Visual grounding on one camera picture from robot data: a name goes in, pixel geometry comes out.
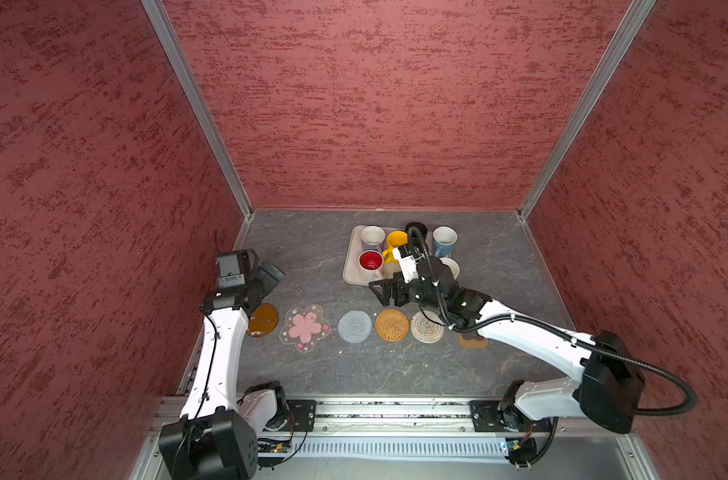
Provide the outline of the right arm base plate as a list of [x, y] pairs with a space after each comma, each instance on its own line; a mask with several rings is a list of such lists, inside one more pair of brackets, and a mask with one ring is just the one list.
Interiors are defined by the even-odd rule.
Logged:
[[548, 432], [549, 419], [531, 420], [516, 406], [500, 400], [471, 400], [468, 403], [475, 432]]

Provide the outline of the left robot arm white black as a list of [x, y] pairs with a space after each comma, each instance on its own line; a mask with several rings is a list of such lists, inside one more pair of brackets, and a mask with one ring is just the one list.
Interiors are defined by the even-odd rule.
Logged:
[[217, 259], [217, 289], [200, 305], [204, 337], [193, 386], [179, 420], [162, 427], [158, 447], [173, 479], [250, 479], [259, 435], [287, 415], [278, 382], [240, 396], [237, 374], [251, 315], [284, 273], [269, 261], [241, 267]]

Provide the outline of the white mug purple band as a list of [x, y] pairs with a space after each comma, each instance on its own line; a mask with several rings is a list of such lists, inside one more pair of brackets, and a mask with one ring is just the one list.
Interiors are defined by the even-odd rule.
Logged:
[[366, 226], [359, 235], [362, 250], [381, 254], [386, 243], [386, 232], [378, 226]]

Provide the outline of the white mug red inside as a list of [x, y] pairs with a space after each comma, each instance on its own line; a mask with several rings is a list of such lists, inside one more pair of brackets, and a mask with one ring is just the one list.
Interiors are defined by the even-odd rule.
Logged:
[[369, 283], [383, 279], [383, 258], [376, 250], [363, 251], [358, 257], [359, 273], [362, 281]]

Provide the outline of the brown paw coaster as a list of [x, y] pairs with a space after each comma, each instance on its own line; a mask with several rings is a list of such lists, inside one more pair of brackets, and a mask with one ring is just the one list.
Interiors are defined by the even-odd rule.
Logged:
[[459, 344], [465, 349], [484, 350], [489, 340], [475, 333], [464, 333], [458, 337]]

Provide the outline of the beige woven spiral coaster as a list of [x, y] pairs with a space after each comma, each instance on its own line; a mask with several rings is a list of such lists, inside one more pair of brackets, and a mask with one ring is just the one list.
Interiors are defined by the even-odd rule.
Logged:
[[418, 341], [433, 344], [443, 337], [444, 324], [436, 312], [421, 310], [411, 319], [411, 333]]

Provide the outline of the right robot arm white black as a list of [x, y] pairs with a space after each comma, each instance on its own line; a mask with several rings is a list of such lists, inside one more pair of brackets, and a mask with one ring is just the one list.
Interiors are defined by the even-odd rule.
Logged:
[[[498, 405], [499, 421], [509, 430], [545, 418], [585, 418], [605, 430], [628, 433], [638, 416], [682, 415], [697, 404], [686, 381], [633, 358], [617, 335], [574, 332], [525, 315], [460, 286], [437, 259], [409, 257], [392, 278], [378, 278], [369, 288], [384, 306], [415, 303], [432, 308], [440, 325], [457, 334], [506, 344], [562, 372], [560, 379], [517, 380], [509, 386]], [[683, 400], [668, 407], [640, 407], [645, 372], [678, 387]]]

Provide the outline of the brown woven rattan coaster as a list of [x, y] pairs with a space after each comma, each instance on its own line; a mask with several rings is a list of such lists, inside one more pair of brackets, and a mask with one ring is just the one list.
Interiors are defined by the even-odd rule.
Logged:
[[409, 319], [398, 309], [385, 309], [375, 318], [375, 331], [387, 342], [401, 341], [409, 333]]

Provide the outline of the pink flower coaster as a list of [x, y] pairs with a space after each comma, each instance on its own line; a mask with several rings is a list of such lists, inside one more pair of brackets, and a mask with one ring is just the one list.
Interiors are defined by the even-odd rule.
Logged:
[[305, 308], [292, 307], [286, 312], [279, 339], [282, 344], [292, 346], [301, 354], [307, 354], [331, 332], [332, 328], [325, 319], [323, 307], [312, 304]]

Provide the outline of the grey round coaster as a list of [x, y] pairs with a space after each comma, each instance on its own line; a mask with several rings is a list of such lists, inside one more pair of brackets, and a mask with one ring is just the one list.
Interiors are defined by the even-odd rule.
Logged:
[[372, 320], [364, 311], [351, 310], [340, 318], [337, 330], [345, 342], [361, 343], [368, 338], [372, 331]]

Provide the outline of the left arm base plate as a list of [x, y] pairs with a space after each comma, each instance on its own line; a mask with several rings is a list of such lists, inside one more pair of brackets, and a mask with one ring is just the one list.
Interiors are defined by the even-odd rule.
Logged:
[[308, 399], [288, 399], [287, 407], [290, 414], [284, 418], [279, 428], [280, 432], [312, 432], [315, 426], [318, 402]]

